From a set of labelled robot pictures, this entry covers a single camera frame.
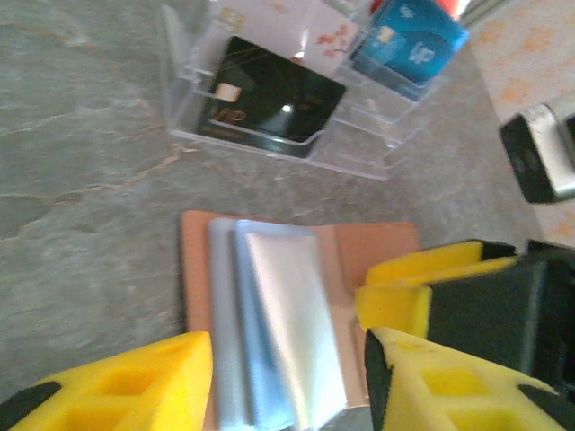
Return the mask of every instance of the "blue card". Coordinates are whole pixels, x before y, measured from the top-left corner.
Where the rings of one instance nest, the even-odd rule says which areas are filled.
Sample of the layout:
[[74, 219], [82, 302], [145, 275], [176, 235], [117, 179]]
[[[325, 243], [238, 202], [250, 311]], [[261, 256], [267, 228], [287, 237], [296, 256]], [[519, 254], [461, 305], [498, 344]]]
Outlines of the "blue card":
[[240, 314], [252, 416], [258, 430], [280, 430], [295, 424], [295, 413], [274, 356], [252, 267], [248, 233], [314, 235], [305, 227], [240, 220], [235, 226]]
[[469, 37], [433, 0], [388, 0], [373, 23], [353, 68], [413, 100]]

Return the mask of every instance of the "white card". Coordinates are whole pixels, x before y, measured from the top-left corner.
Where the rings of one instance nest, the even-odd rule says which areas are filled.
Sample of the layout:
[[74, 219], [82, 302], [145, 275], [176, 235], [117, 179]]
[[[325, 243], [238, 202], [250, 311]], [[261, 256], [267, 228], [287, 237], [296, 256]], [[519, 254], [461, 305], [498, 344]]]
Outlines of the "white card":
[[333, 76], [358, 26], [321, 0], [217, 0], [196, 53], [199, 69], [217, 71], [227, 41], [237, 35], [302, 66]]

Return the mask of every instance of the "tan leather wallet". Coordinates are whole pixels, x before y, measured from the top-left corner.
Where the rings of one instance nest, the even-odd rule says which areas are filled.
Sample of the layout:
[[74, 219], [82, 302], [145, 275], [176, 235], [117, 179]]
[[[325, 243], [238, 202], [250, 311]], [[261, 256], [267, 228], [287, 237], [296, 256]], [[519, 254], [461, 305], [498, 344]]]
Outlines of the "tan leather wallet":
[[[187, 211], [181, 218], [181, 254], [188, 330], [211, 331], [208, 224], [236, 215]], [[420, 247], [411, 223], [333, 224], [312, 227], [322, 252], [324, 283], [340, 351], [348, 407], [367, 406], [364, 367], [365, 332], [354, 308], [354, 290], [375, 264], [417, 251]], [[216, 431], [215, 385], [212, 384], [204, 430]]]

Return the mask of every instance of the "gray marble surface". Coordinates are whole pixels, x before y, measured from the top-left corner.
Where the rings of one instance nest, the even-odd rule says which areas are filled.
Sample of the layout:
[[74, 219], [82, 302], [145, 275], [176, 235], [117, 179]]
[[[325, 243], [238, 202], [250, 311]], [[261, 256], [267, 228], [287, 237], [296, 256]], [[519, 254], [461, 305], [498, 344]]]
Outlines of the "gray marble surface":
[[540, 235], [467, 48], [379, 182], [167, 136], [147, 0], [4, 0], [0, 47], [0, 400], [183, 331], [186, 209], [410, 220], [425, 246]]

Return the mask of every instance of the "black card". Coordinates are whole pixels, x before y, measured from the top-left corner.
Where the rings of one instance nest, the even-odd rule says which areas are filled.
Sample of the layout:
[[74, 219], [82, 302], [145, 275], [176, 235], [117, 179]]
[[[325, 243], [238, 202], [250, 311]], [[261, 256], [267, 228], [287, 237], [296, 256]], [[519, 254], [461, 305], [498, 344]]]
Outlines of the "black card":
[[198, 134], [303, 158], [345, 87], [233, 36], [210, 93]]

